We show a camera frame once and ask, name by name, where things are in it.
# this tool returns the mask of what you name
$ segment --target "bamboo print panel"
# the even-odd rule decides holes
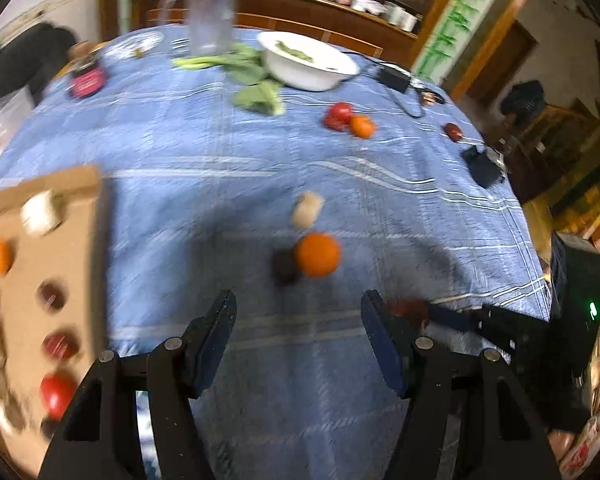
[[[420,77],[440,84],[451,70],[494,0],[451,0],[418,56]]]

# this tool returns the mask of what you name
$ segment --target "blue tablecloth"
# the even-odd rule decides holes
[[[255,31],[237,35],[255,44]],[[285,88],[286,113],[267,117],[232,106],[237,87],[219,68],[181,70],[158,51],[105,64],[108,83],[91,98],[69,97],[67,77],[52,85],[1,156],[0,187],[102,168],[112,193],[108,333],[121,354],[180,334],[218,291],[234,291],[230,346],[193,403],[219,478],[382,477],[406,403],[383,383],[363,333],[367,289],[548,318],[520,204],[508,183],[484,190],[472,180],[460,153],[482,139],[454,104],[414,120],[360,76],[322,93]],[[413,93],[399,98],[418,111]],[[338,101],[370,115],[377,133],[324,128]],[[443,133],[448,122],[462,142]],[[306,190],[325,198],[315,228],[338,237],[343,261],[328,278],[281,290],[269,258],[301,237],[289,217]],[[428,330],[457,351],[483,345]]]

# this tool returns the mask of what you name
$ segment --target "silver bolt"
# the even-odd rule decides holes
[[[489,360],[489,361],[493,361],[496,362],[498,359],[500,359],[500,352],[498,352],[497,350],[494,350],[493,348],[487,348],[484,351],[484,356]]]
[[[170,337],[164,342],[164,347],[167,350],[177,350],[182,346],[182,339],[179,337]]]
[[[419,337],[416,339],[416,346],[420,350],[431,350],[433,348],[433,341],[429,337]]]
[[[105,350],[98,359],[101,363],[108,363],[116,356],[116,353],[113,350]]]

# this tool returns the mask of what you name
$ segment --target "cardboard tray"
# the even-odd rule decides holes
[[[24,231],[20,208],[47,189],[59,196],[63,222],[49,234],[34,238]],[[43,339],[61,328],[77,335],[78,355],[61,365],[77,383],[104,349],[105,211],[102,179],[93,166],[0,190],[0,237],[14,251],[10,271],[0,277],[0,327],[9,386],[27,421],[27,428],[18,436],[0,430],[0,454],[10,459],[23,478],[38,476],[48,447],[40,433],[46,410],[39,387],[43,376],[59,365],[43,353]],[[56,280],[64,288],[66,304],[57,313],[42,308],[36,297],[44,280]]]

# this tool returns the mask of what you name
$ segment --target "green bamboo decoration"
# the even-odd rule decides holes
[[[480,15],[474,5],[483,0],[454,0],[446,20],[439,26],[437,36],[427,48],[420,63],[418,76],[432,79],[434,70],[453,57],[459,34],[470,34],[472,23]]]

